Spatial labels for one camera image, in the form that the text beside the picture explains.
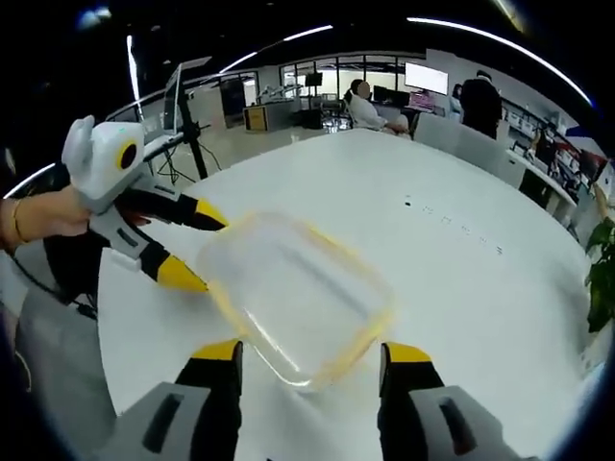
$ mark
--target clear plastic container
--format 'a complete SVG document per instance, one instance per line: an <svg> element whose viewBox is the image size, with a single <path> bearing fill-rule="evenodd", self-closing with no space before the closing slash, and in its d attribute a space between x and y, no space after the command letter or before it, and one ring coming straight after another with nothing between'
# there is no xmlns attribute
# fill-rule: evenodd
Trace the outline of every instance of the clear plastic container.
<svg viewBox="0 0 615 461"><path fill-rule="evenodd" d="M346 374L392 315L392 290L374 270L278 213L218 232L195 271L239 336L298 390L316 391Z"/></svg>

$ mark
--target gold bracelet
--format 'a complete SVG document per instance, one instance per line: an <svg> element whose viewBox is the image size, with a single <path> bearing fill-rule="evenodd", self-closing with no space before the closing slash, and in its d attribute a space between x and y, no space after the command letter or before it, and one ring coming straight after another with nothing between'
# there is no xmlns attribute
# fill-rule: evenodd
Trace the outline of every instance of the gold bracelet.
<svg viewBox="0 0 615 461"><path fill-rule="evenodd" d="M19 223L17 222L17 210L19 209L19 206L21 205L21 203L22 203L21 199L15 200L15 205L12 207L12 213L11 213L12 228L15 232L15 235L17 235L17 238L19 240L19 245L28 243L28 240L23 238L23 236L21 235L21 231L19 230Z"/></svg>

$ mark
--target person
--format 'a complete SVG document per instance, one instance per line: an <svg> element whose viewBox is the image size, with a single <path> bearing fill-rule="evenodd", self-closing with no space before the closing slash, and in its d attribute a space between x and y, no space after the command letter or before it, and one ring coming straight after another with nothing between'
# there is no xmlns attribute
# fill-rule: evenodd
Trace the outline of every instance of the person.
<svg viewBox="0 0 615 461"><path fill-rule="evenodd" d="M460 102L463 125L496 139L502 118L502 98L491 84L491 76L479 70L476 79L466 80Z"/></svg>
<svg viewBox="0 0 615 461"><path fill-rule="evenodd" d="M79 203L71 185L24 199L0 202L0 245L12 251L19 245L52 235L74 236L87 231L89 211Z"/></svg>
<svg viewBox="0 0 615 461"><path fill-rule="evenodd" d="M353 117L355 128L367 128L369 130L391 130L395 134L408 133L407 118L400 115L395 122L389 122L380 117L376 108L368 101L371 95L369 84L361 79L353 80L350 88L344 95L344 101L348 111Z"/></svg>
<svg viewBox="0 0 615 461"><path fill-rule="evenodd" d="M449 110L449 118L454 120L455 122L461 121L461 84L455 84L453 88L453 93L449 97L449 102L451 104L451 109Z"/></svg>

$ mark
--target potted plant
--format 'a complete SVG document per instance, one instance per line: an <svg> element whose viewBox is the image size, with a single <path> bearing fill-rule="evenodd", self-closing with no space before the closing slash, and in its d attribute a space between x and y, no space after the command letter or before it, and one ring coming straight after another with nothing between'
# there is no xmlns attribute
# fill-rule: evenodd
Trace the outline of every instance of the potted plant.
<svg viewBox="0 0 615 461"><path fill-rule="evenodd" d="M591 297L587 315L590 333L601 331L615 317L615 223L608 217L592 230L585 251L594 249L600 257L585 280Z"/></svg>

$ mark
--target table surface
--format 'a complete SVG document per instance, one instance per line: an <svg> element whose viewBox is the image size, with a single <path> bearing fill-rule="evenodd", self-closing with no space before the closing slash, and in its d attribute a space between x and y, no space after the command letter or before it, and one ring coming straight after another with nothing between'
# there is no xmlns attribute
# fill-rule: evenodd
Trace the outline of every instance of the table surface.
<svg viewBox="0 0 615 461"><path fill-rule="evenodd" d="M538 178L544 181L552 190L554 190L557 193L557 195L559 195L562 199L564 199L568 203L568 205L577 206L577 203L572 199L570 194L566 192L561 185L559 185L559 182L554 180L551 176L546 174L544 171L542 171L540 168L534 165L527 158L524 158L522 155L517 154L516 152L511 151L510 149L506 150L506 153L509 154L515 160L521 161L526 166L526 168L528 168L533 174L535 174Z"/></svg>
<svg viewBox="0 0 615 461"><path fill-rule="evenodd" d="M574 414L589 267L578 243L518 190L449 154L352 130L301 141L194 184L232 221L277 210L306 220L374 265L397 296L385 339L428 352L504 425L520 455L543 455ZM144 228L188 265L213 234ZM116 412L192 352L234 336L207 295L164 289L103 252L99 336ZM305 397L246 348L237 460L381 459L380 357Z"/></svg>

